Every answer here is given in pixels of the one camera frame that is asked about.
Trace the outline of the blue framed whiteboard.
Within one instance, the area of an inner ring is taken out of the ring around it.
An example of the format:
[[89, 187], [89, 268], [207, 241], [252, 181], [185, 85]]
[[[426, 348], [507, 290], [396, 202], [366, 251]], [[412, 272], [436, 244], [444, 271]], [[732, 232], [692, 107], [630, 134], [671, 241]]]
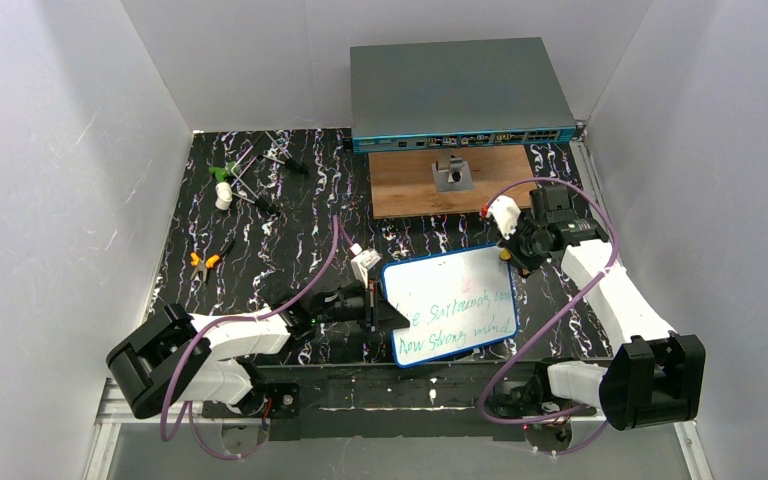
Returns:
[[386, 265], [387, 301], [408, 320], [392, 332], [395, 363], [410, 368], [514, 337], [518, 307], [501, 249], [482, 245]]

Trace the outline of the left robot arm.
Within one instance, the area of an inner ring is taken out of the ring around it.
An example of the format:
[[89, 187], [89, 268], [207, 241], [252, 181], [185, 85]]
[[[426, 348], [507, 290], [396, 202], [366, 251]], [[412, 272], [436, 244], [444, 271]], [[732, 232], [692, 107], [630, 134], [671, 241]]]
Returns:
[[284, 311], [207, 316], [170, 304], [118, 343], [105, 363], [138, 419], [155, 417], [178, 401], [246, 411], [295, 393], [288, 383], [266, 381], [249, 357], [294, 349], [319, 326], [333, 323], [385, 334], [410, 325], [379, 282], [353, 281], [331, 291], [315, 289]]

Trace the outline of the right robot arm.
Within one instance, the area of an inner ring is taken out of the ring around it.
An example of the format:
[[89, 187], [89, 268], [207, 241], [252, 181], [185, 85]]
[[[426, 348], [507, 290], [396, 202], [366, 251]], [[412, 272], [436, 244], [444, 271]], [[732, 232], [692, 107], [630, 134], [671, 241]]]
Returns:
[[558, 266], [601, 322], [614, 357], [607, 366], [542, 361], [528, 399], [597, 408], [617, 430], [695, 419], [706, 360], [701, 340], [655, 312], [618, 263], [606, 223], [580, 216], [566, 186], [538, 187], [530, 197], [530, 212], [504, 195], [489, 204], [499, 246], [523, 277], [546, 263]]

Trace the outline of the wooden board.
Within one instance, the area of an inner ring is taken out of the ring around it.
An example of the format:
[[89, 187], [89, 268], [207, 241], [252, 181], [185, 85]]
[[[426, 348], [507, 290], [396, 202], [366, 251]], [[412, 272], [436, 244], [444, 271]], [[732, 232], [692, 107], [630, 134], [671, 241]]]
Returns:
[[533, 175], [521, 145], [372, 153], [369, 171], [376, 219], [479, 212]]

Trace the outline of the white plastic pipe piece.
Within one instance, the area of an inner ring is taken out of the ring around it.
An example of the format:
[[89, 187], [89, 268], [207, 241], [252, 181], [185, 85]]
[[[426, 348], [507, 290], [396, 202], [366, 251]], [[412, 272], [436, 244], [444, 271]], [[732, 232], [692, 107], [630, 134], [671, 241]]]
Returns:
[[215, 185], [215, 207], [220, 211], [228, 211], [234, 200], [233, 190], [227, 182], [218, 182]]

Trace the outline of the green plastic piece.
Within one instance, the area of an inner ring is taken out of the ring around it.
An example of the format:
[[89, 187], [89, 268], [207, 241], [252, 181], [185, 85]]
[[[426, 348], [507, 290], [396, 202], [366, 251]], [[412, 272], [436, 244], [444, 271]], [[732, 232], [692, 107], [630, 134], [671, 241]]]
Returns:
[[209, 173], [214, 177], [218, 183], [231, 183], [238, 174], [237, 166], [228, 162], [224, 166], [212, 166], [209, 168]]

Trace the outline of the grey metal bracket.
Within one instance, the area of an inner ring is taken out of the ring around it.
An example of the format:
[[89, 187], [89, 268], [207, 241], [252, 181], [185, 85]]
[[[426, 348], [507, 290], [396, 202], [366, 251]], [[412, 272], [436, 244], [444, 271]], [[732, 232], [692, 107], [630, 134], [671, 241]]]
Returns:
[[474, 189], [468, 163], [461, 157], [442, 152], [432, 165], [436, 189], [440, 193], [465, 192]]

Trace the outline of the orange handled pliers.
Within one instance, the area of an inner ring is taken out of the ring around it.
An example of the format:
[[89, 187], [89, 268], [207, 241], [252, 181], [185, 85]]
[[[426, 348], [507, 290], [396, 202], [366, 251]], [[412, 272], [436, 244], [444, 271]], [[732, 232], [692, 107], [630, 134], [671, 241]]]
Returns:
[[230, 239], [217, 253], [208, 256], [201, 256], [197, 252], [192, 251], [189, 255], [189, 263], [192, 267], [190, 280], [198, 280], [201, 283], [206, 283], [209, 277], [209, 272], [225, 258], [228, 252], [234, 247], [235, 243], [235, 239]]

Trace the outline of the grey network switch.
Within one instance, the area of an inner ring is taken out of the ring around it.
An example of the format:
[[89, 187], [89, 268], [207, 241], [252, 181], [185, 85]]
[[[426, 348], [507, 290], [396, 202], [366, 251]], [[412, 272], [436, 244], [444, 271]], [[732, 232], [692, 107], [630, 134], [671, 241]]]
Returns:
[[539, 37], [350, 50], [357, 153], [568, 142], [578, 126]]

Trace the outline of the aluminium frame rail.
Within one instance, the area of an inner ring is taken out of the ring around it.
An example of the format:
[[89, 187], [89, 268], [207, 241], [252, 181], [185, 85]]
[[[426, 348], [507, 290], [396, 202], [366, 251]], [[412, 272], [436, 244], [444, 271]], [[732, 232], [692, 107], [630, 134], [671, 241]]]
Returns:
[[450, 377], [388, 383], [377, 372], [310, 374], [297, 418], [198, 417], [161, 440], [119, 390], [104, 392], [87, 479], [709, 479], [692, 422], [619, 432], [597, 415], [557, 430], [482, 420]]

